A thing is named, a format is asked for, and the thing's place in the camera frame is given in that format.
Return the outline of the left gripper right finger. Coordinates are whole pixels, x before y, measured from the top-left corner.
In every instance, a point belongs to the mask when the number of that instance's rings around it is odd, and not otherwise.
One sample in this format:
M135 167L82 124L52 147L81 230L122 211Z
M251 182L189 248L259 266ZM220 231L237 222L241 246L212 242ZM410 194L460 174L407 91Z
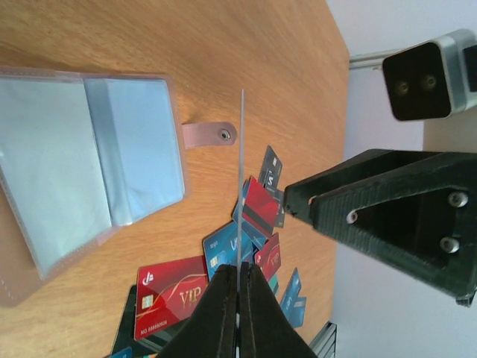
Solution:
M238 307L240 357L316 356L289 324L257 265L241 264Z

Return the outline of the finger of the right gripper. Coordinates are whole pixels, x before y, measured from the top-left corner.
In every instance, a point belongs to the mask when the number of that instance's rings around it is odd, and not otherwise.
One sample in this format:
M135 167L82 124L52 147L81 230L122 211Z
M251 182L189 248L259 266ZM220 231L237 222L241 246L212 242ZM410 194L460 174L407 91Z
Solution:
M317 232L464 307L476 295L476 155L370 149L285 188Z

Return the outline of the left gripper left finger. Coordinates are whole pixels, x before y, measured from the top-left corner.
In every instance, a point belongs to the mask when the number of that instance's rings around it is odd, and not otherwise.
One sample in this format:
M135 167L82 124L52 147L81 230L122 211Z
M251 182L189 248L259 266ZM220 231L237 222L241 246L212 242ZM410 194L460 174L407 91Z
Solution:
M222 265L189 320L158 353L159 357L236 355L237 268Z

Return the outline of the blue VIP card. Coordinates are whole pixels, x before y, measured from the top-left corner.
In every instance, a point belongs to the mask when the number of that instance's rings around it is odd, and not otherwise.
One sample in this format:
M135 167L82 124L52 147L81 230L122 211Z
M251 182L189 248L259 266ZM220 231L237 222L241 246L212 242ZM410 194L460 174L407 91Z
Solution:
M242 242L242 199L244 182L244 115L245 115L245 90L241 90L240 128L239 128L239 157L238 157L238 239L237 239L237 269L241 268L241 242Z

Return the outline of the blue card right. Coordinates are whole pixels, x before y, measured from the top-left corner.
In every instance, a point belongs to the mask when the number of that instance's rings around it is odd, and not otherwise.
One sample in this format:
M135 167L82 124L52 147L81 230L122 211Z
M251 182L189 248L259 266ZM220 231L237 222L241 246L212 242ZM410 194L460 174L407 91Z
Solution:
M280 301L280 308L293 328L302 327L306 312L306 297L300 297L302 283L297 268L293 270L290 280Z

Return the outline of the red VIP card upper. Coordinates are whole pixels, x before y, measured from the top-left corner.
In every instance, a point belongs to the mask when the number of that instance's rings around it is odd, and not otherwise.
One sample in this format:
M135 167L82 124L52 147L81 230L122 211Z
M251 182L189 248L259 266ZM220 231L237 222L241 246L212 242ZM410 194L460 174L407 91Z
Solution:
M204 256L139 268L133 338L139 341L190 317L208 282Z

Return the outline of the red vip card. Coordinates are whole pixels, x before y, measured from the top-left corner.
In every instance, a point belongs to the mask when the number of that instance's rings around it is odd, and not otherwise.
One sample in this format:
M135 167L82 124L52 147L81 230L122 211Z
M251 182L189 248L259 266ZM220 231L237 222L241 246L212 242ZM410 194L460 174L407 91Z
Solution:
M139 268L133 338L139 341L190 317L208 282L204 256Z
M254 254L254 263L260 267L266 280L270 280L281 266L279 234L274 233L270 239Z

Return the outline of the red VIP card centre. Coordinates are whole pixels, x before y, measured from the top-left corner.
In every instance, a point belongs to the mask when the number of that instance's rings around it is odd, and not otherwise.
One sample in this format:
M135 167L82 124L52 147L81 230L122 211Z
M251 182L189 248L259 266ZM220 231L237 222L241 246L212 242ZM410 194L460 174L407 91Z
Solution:
M266 280L270 280L281 266L279 234L274 233L270 239L254 254L254 263L260 267Z

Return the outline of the red card upper right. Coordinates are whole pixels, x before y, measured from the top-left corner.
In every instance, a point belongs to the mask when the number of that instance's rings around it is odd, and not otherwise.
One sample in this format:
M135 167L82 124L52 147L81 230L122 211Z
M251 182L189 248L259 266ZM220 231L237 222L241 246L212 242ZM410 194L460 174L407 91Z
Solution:
M254 177L250 177L244 188L242 218L247 235L263 245L274 231L278 203Z

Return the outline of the black card top right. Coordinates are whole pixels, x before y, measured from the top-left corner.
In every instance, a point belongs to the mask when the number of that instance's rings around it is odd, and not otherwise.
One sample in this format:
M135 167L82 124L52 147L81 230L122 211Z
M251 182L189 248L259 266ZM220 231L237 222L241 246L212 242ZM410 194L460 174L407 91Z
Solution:
M282 161L269 145L265 151L258 182L270 193L275 193L278 188L281 172Z

